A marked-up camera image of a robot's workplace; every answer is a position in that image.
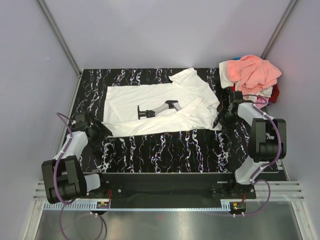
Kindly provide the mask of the white t-shirt robot print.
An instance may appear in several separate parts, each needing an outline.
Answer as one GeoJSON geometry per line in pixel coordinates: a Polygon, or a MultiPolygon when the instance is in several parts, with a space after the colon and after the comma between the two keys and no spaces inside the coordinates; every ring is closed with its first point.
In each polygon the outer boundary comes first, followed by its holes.
{"type": "Polygon", "coordinates": [[[116,138],[221,130],[221,125],[215,123],[220,102],[194,68],[169,79],[169,83],[109,87],[102,123],[116,138]]]}

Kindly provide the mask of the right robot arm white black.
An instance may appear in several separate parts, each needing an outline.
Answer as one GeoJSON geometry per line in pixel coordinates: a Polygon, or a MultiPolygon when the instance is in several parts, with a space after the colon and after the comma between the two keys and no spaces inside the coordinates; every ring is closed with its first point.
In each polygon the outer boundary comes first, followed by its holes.
{"type": "Polygon", "coordinates": [[[225,191],[232,198],[239,198],[255,183],[256,177],[267,167],[283,159],[287,153],[287,123],[274,118],[258,108],[251,100],[244,99],[240,91],[229,95],[229,106],[218,113],[216,124],[223,130],[233,131],[244,120],[250,126],[248,157],[227,182],[225,191]]]}

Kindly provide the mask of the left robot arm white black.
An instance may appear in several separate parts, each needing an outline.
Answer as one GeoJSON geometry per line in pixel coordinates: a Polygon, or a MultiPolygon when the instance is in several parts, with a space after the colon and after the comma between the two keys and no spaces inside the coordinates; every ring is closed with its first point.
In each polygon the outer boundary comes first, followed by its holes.
{"type": "Polygon", "coordinates": [[[70,204],[84,198],[90,192],[97,198],[108,193],[108,186],[101,173],[85,175],[80,166],[80,157],[89,147],[96,158],[100,158],[103,141],[112,132],[90,112],[75,115],[61,150],[51,160],[44,161],[41,171],[46,199],[50,204],[70,204]]]}

